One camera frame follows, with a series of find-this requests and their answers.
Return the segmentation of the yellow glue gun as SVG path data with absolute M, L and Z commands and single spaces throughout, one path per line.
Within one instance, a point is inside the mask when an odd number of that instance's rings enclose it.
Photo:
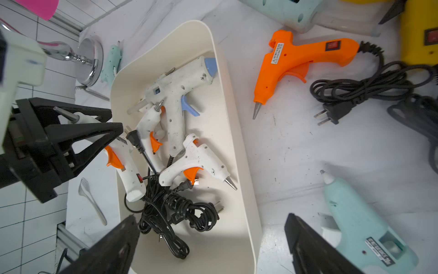
M 438 64 L 438 2 L 407 1 L 400 19 L 401 57 L 408 65 Z

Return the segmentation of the large white glue gun blue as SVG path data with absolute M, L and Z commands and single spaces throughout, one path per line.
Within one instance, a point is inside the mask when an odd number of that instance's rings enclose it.
M 131 115 L 147 104 L 162 102 L 167 116 L 167 136 L 171 157 L 178 156 L 183 150 L 185 140 L 184 111 L 199 116 L 200 114 L 187 103 L 186 94 L 200 86 L 210 85 L 218 72 L 215 58 L 200 56 L 171 74 L 163 74 L 144 92 L 143 99 L 127 110 Z

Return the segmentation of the white glue gun orange trigger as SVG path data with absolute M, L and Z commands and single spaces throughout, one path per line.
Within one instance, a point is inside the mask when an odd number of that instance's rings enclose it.
M 231 179 L 231 174 L 226 165 L 206 144 L 199 144 L 198 136 L 189 134 L 183 141 L 184 155 L 171 164 L 159 175 L 159 183 L 162 187 L 170 187 L 173 180 L 183 173 L 192 183 L 199 169 L 208 172 L 212 177 L 226 182 L 237 191 L 237 186 Z

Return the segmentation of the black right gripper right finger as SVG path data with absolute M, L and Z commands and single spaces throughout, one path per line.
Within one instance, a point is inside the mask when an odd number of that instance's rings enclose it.
M 304 220 L 290 213 L 285 234 L 297 274 L 361 274 Z

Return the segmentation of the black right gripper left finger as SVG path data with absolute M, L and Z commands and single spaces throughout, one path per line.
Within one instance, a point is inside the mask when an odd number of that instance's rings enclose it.
M 62 274 L 127 274 L 140 231 L 133 215 L 125 218 L 105 237 L 84 251 Z

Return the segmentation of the small mint glue gun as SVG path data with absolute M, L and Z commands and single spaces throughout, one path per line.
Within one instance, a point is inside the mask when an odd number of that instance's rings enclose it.
M 101 82 L 106 82 L 111 86 L 118 73 L 119 65 L 122 60 L 122 49 L 120 48 L 120 42 L 112 45 L 106 58 L 101 71 Z

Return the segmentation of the large mint glue gun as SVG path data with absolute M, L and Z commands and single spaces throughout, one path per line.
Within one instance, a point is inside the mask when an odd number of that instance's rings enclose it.
M 298 33 L 307 33 L 315 25 L 346 33 L 379 37 L 378 24 L 342 19 L 326 13 L 329 1 L 242 1 L 243 4 Z

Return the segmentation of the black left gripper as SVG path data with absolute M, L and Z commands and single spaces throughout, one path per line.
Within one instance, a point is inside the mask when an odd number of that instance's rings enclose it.
M 72 124 L 60 124 L 58 116 Z M 58 196 L 58 174 L 77 177 L 123 131 L 121 123 L 106 123 L 110 109 L 43 98 L 20 99 L 8 118 L 1 188 L 22 182 L 41 203 Z

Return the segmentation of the small white glue gun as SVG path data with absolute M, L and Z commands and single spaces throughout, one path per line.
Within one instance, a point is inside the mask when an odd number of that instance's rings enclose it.
M 149 160 L 149 166 L 154 173 L 161 173 L 165 169 L 163 162 L 157 154 L 160 146 L 163 145 L 159 141 L 159 139 L 163 137 L 163 134 L 160 133 L 160 137 L 155 137 L 156 128 L 161 121 L 162 104 L 163 100 L 157 105 L 149 103 L 146 106 L 143 117 L 136 127 L 141 145 L 144 148 L 144 153 Z

